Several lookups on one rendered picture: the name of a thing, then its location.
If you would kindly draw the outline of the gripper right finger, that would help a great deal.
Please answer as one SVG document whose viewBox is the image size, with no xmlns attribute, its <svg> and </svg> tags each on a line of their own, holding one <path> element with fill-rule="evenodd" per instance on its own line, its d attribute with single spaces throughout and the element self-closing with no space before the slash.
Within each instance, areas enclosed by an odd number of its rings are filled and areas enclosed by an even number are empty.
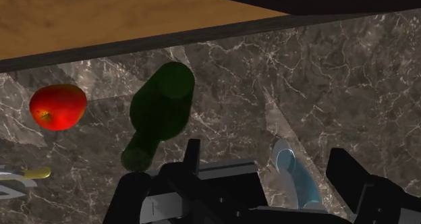
<svg viewBox="0 0 421 224">
<path fill-rule="evenodd" d="M 421 198 L 370 174 L 345 149 L 331 149 L 326 176 L 355 214 L 354 224 L 421 224 Z"/>
</svg>

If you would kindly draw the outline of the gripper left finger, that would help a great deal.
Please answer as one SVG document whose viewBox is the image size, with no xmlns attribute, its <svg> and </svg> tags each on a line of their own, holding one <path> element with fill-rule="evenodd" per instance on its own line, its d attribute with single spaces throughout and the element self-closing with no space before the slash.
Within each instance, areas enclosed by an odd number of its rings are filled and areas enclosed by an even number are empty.
<svg viewBox="0 0 421 224">
<path fill-rule="evenodd" d="M 153 184 L 164 184 L 181 196 L 189 206 L 188 218 L 178 224 L 211 224 L 200 206 L 205 184 L 196 176 L 200 158 L 200 140 L 190 139 L 182 162 L 167 163 L 153 179 L 145 172 L 124 175 L 113 195 L 103 224 L 140 224 L 142 203 Z"/>
</svg>

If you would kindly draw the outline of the clear blue glass cup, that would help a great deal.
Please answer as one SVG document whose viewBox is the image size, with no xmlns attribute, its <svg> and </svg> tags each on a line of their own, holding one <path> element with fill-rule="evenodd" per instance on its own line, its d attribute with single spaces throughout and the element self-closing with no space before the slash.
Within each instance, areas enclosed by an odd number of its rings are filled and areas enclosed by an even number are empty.
<svg viewBox="0 0 421 224">
<path fill-rule="evenodd" d="M 299 162 L 289 142 L 276 141 L 271 155 L 283 189 L 294 208 L 326 212 L 317 183 L 310 172 Z"/>
</svg>

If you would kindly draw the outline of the dark green bottle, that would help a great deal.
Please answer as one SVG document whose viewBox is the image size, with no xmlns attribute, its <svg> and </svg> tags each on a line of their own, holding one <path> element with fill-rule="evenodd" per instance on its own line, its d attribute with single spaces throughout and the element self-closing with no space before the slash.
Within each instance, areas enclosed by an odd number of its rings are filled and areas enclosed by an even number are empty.
<svg viewBox="0 0 421 224">
<path fill-rule="evenodd" d="M 190 118 L 195 87 L 192 70 L 171 61 L 163 64 L 135 93 L 130 121 L 135 133 L 121 154 L 128 171 L 146 171 L 159 144 L 180 134 Z"/>
</svg>

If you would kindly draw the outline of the red apple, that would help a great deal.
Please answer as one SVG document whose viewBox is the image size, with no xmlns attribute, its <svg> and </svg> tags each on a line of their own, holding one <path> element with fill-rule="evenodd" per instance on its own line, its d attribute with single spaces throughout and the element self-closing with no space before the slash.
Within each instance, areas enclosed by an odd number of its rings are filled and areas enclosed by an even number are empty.
<svg viewBox="0 0 421 224">
<path fill-rule="evenodd" d="M 85 92 L 72 84 L 54 84 L 38 89 L 29 110 L 35 122 L 51 131 L 67 130 L 80 120 L 87 105 Z"/>
</svg>

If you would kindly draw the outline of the yellow handled kitchen tool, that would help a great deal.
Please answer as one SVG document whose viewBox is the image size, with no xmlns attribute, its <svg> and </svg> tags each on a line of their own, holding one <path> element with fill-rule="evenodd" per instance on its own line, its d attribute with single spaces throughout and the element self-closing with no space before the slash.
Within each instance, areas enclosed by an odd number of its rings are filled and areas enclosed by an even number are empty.
<svg viewBox="0 0 421 224">
<path fill-rule="evenodd" d="M 25 196 L 25 188 L 37 187 L 35 180 L 47 178 L 50 174 L 49 167 L 19 171 L 0 165 L 0 200 Z"/>
</svg>

